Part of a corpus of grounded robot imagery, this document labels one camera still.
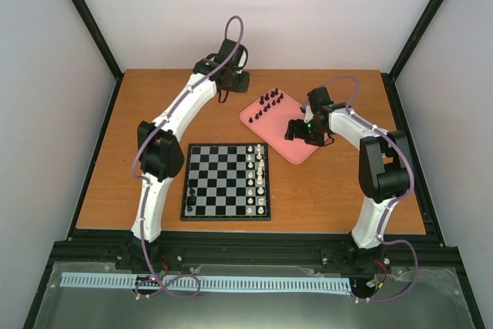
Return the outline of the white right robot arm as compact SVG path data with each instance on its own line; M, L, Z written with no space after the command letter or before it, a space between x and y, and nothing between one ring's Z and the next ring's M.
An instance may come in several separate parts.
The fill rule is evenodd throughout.
M351 236L360 249L378 247L394 208L414 191L407 136L370 123L344 102L335 103L324 86L308 92L307 98L301 109L305 117L289 121L284 139L322 147L338 135L358 150L364 201Z

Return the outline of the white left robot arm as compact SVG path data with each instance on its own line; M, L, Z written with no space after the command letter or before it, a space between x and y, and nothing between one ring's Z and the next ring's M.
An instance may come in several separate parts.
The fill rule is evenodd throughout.
M151 243L161 234L166 195L184 164L180 140L197 113L222 92L246 92L250 74L243 69L247 48L224 39L217 53L199 60L187 83L167 109L152 122L143 121L137 129L138 151L132 174L142 180L139 208L131 231L144 241L132 258L143 269L154 268L160 250Z

